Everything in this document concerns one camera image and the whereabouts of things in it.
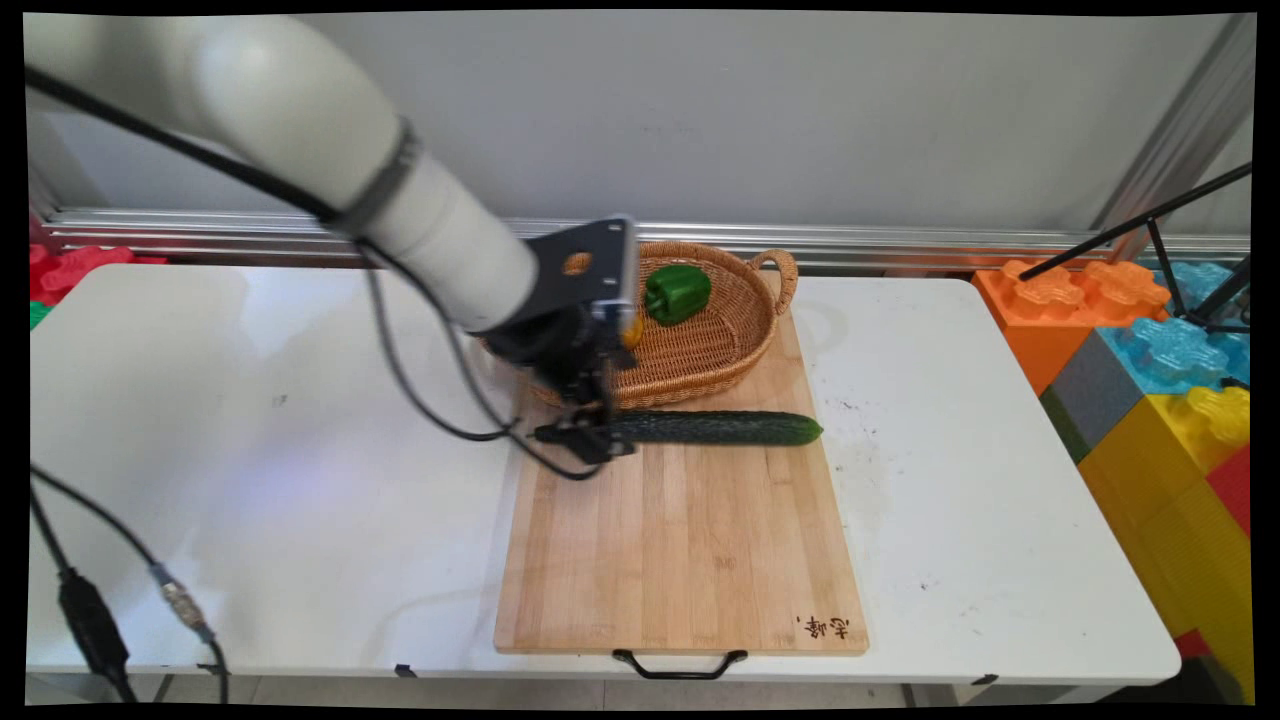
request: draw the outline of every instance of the basket handle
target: basket handle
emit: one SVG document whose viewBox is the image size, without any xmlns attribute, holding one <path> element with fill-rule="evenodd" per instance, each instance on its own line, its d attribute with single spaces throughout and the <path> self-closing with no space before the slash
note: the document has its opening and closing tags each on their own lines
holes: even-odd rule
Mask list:
<svg viewBox="0 0 1280 720">
<path fill-rule="evenodd" d="M 800 268 L 796 265 L 796 259 L 791 256 L 786 250 L 765 250 L 755 258 L 748 260 L 748 265 L 753 269 L 759 270 L 767 260 L 773 260 L 773 264 L 778 266 L 778 272 L 782 274 L 782 287 L 778 288 L 778 301 L 773 304 L 773 313 L 781 315 L 787 311 L 791 306 L 791 296 L 796 293 L 796 282 L 800 279 Z"/>
</svg>

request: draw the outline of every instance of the floor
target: floor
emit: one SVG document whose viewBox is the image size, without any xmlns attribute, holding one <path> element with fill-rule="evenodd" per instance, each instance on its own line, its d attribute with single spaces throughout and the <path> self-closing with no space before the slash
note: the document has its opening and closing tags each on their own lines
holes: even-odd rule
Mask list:
<svg viewBox="0 0 1280 720">
<path fill-rule="evenodd" d="M 79 693 L 114 698 L 106 688 L 93 689 L 97 694 L 83 689 Z M 216 702 L 218 682 L 209 675 L 173 675 L 168 683 L 161 678 L 138 678 L 134 692 L 140 700 L 159 696 L 161 702 Z M 230 700 L 253 705 L 471 710 L 817 710 L 908 705 L 902 685 L 895 684 L 279 676 L 233 676 Z"/>
</svg>

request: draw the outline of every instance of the white wall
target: white wall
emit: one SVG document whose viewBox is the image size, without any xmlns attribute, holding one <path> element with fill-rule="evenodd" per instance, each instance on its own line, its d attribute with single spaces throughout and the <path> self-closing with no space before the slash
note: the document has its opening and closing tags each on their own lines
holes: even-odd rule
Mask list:
<svg viewBox="0 0 1280 720">
<path fill-rule="evenodd" d="M 1087 228 L 1224 15 L 637 10 L 302 15 L 500 215 Z M 65 204 L 280 208 L 28 111 Z"/>
<path fill-rule="evenodd" d="M 1198 182 L 1213 179 L 1251 160 L 1253 160 L 1253 113 L 1240 123 L 1240 128 Z M 1178 210 L 1161 224 L 1161 229 L 1185 234 L 1249 234 L 1252 209 L 1253 178 L 1248 177 Z"/>
</svg>

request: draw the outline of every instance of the black handle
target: black handle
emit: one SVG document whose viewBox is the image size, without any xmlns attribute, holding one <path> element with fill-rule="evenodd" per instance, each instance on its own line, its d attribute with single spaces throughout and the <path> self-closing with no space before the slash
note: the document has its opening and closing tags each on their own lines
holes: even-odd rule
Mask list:
<svg viewBox="0 0 1280 720">
<path fill-rule="evenodd" d="M 645 670 L 630 650 L 614 650 L 613 659 L 626 662 L 646 680 L 714 680 L 716 678 L 723 675 L 724 670 L 728 670 L 730 665 L 737 662 L 739 660 L 746 660 L 746 651 L 735 650 L 726 653 L 719 667 L 712 670 L 710 673 L 654 673 L 652 670 Z"/>
</svg>

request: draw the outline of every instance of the cable connector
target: cable connector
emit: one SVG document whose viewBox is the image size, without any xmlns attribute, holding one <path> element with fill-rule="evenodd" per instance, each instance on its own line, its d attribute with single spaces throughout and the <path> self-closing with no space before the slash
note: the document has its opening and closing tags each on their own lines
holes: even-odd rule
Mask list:
<svg viewBox="0 0 1280 720">
<path fill-rule="evenodd" d="M 173 614 L 178 616 L 178 620 L 195 630 L 200 635 L 200 639 L 206 643 L 211 642 L 214 639 L 214 630 L 205 623 L 205 614 L 196 605 L 196 598 L 191 597 L 187 588 L 170 575 L 169 570 L 160 562 L 156 562 L 148 570 L 151 570 L 151 577 L 156 579 L 156 583 L 160 584 L 160 596 L 173 609 Z"/>
</svg>

